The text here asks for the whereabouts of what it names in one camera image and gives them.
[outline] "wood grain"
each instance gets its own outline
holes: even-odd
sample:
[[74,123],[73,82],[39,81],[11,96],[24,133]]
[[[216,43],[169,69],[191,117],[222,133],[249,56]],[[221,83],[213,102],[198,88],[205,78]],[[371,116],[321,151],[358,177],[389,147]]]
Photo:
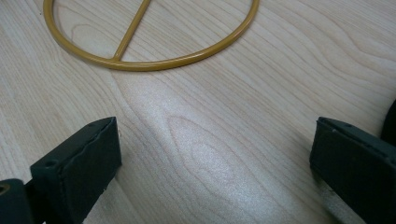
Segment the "wood grain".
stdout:
[[[111,57],[140,1],[57,0],[81,48]],[[249,0],[153,0],[123,59],[208,47]],[[0,1],[0,179],[86,123],[118,118],[123,166],[85,223],[362,223],[309,169],[319,116],[379,134],[396,98],[396,2],[265,0],[221,53],[129,73],[69,55],[42,0]]]

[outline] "screw hole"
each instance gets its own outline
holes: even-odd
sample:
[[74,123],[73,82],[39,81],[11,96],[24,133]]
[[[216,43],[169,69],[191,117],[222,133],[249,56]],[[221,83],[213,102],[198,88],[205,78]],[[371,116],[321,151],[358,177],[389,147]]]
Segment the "screw hole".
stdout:
[[5,194],[10,189],[8,184],[0,185],[0,195]]
[[55,166],[58,163],[58,161],[47,161],[46,162],[46,168],[51,168]]

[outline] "gold ring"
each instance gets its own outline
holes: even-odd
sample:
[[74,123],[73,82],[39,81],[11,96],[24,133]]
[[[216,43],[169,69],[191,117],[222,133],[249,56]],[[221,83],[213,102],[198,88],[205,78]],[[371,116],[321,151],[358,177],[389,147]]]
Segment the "gold ring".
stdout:
[[252,0],[252,5],[249,13],[242,23],[230,34],[227,35],[224,39],[220,40],[215,45],[212,45],[206,49],[202,49],[195,53],[177,57],[174,59],[167,59],[158,62],[144,62],[144,63],[134,63],[134,62],[123,62],[121,61],[121,57],[125,50],[127,49],[129,42],[134,35],[134,31],[136,30],[138,24],[143,18],[144,13],[149,7],[149,3],[151,0],[143,0],[142,5],[137,10],[134,19],[132,20],[131,25],[129,26],[124,38],[121,40],[120,45],[114,54],[114,57],[111,59],[99,57],[93,55],[83,49],[78,48],[74,44],[72,44],[69,40],[67,40],[62,33],[58,30],[55,24],[55,20],[53,19],[53,2],[54,0],[44,0],[43,9],[44,9],[44,18],[46,20],[46,24],[49,27],[49,31],[52,34],[53,38],[56,42],[64,48],[66,51],[71,52],[81,58],[82,60],[88,61],[90,63],[95,63],[101,65],[103,67],[116,69],[116,70],[124,70],[124,71],[156,71],[163,69],[170,69],[175,67],[184,66],[190,63],[196,63],[210,57],[221,50],[230,46],[235,40],[237,40],[242,33],[244,33],[249,25],[252,23],[255,15],[257,14],[260,0]]

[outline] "wooden table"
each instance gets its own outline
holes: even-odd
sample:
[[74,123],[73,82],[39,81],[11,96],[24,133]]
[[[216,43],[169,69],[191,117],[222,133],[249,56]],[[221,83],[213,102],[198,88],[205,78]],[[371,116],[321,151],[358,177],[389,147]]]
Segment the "wooden table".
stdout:
[[[116,116],[123,165],[85,223],[361,223],[315,181],[319,116],[378,135],[396,98],[396,2],[263,0],[221,53],[149,73],[84,63],[52,39],[42,0],[0,1],[0,179],[85,124]],[[249,0],[153,0],[124,60],[208,47]],[[138,0],[57,0],[81,48],[115,52]]]

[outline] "clamp jaw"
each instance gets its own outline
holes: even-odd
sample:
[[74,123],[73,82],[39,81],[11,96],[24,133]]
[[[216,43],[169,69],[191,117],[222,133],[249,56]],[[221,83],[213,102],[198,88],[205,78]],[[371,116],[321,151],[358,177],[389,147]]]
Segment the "clamp jaw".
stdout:
[[319,118],[310,156],[318,174],[367,223],[396,223],[396,101],[381,139]]
[[0,181],[0,222],[82,223],[120,166],[116,118],[90,123],[33,164],[26,185]]

